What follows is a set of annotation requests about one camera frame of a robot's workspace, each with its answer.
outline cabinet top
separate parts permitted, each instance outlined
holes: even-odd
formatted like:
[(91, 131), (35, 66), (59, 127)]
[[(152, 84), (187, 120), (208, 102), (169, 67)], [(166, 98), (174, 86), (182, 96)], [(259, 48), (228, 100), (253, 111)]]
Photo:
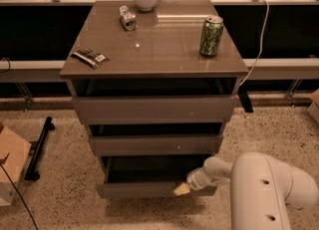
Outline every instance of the cabinet top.
[[(134, 31), (126, 31), (120, 21), (123, 5), (136, 18)], [(247, 68), (225, 28), (215, 57), (199, 53), (202, 24), (209, 15), (217, 13), (208, 0), (159, 0), (150, 12), (140, 11), (133, 0), (98, 1), (60, 75), (64, 79), (244, 77)], [(110, 60), (92, 69), (71, 57), (79, 47)]]

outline black cable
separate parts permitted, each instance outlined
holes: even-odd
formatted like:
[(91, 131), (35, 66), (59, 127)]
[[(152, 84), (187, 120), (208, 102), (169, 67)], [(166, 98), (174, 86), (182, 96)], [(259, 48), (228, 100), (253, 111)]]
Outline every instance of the black cable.
[(0, 71), (0, 74), (2, 73), (6, 73), (6, 72), (9, 72), (11, 70), (11, 63), (10, 63), (10, 59), (9, 58), (4, 58), (7, 62), (8, 62), (8, 68), (6, 70), (1, 70)]
[(30, 215), (30, 217), (31, 217), (31, 219), (32, 219), (32, 222), (33, 222), (33, 224), (34, 224), (35, 229), (38, 230), (39, 228), (38, 228), (38, 226), (37, 226), (37, 224), (36, 224), (36, 221), (34, 220), (34, 218), (33, 218), (33, 216), (32, 216), (32, 213), (31, 213), (31, 211), (29, 210), (29, 208), (28, 208), (26, 202), (24, 201), (22, 195), (20, 194), (18, 188), (17, 188), (17, 187), (15, 186), (15, 184), (13, 183), (11, 177), (9, 176), (8, 172), (7, 172), (6, 169), (3, 167), (3, 165), (0, 164), (0, 166), (1, 166), (1, 168), (3, 169), (4, 173), (6, 173), (6, 175), (7, 175), (7, 177), (9, 178), (11, 184), (13, 185), (14, 189), (15, 189), (15, 190), (17, 191), (17, 193), (19, 194), (19, 196), (20, 196), (20, 198), (21, 198), (21, 200), (22, 200), (24, 206), (26, 207), (27, 211), (29, 212), (29, 215)]

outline concrete floor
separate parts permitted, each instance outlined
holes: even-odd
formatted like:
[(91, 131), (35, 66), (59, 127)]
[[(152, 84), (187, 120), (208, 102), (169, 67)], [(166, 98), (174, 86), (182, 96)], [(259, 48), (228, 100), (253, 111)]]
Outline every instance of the concrete floor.
[[(253, 99), (253, 114), (236, 108), (217, 156), (233, 161), (244, 151), (264, 152), (305, 169), (318, 183), (319, 125), (306, 106), (279, 101)], [(103, 172), (73, 110), (48, 111), (39, 103), (23, 113), (21, 105), (10, 103), (10, 111), (3, 106), (0, 120), (28, 140), (38, 139), (48, 115), (56, 127), (44, 146), (40, 180), (19, 185), (39, 229), (231, 229), (228, 186), (209, 197), (100, 199), (95, 185), (103, 182)], [(293, 230), (318, 230), (319, 205), (289, 211), (289, 218)], [(18, 195), (11, 206), (0, 207), (0, 229), (33, 229)]]

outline can lid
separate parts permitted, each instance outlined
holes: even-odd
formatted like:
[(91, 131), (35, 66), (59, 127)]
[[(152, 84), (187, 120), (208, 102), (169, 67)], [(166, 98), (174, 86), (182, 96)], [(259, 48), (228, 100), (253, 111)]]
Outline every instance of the can lid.
[(216, 15), (211, 15), (206, 18), (209, 23), (222, 23), (223, 19)]

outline green can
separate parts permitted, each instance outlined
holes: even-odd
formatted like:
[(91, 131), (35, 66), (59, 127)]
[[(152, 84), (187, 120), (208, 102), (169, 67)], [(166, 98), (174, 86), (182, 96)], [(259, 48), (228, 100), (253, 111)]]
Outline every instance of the green can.
[(223, 31), (223, 20), (219, 16), (208, 16), (203, 22), (199, 52), (208, 57), (216, 56)]

